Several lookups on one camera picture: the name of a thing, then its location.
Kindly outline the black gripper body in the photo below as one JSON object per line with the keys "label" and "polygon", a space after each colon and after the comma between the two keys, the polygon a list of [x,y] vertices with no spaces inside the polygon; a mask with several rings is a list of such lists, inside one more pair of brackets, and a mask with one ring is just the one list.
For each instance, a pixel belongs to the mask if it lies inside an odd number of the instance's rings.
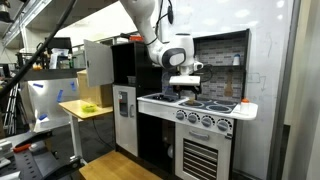
{"label": "black gripper body", "polygon": [[191,91],[194,94],[201,94],[201,86],[173,85],[173,91],[176,93],[180,93],[182,91]]}

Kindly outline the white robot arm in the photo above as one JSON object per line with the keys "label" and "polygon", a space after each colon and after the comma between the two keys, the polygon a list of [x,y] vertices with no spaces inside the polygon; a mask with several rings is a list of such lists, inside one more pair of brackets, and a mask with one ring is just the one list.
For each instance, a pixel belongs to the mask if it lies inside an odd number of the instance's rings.
{"label": "white robot arm", "polygon": [[201,77],[195,72],[202,69],[203,64],[195,56],[193,37],[188,33],[177,33],[168,43],[163,43],[151,25],[155,0],[120,0],[120,3],[143,37],[150,60],[164,69],[177,69],[178,74],[169,79],[174,91],[189,90],[198,96]]}

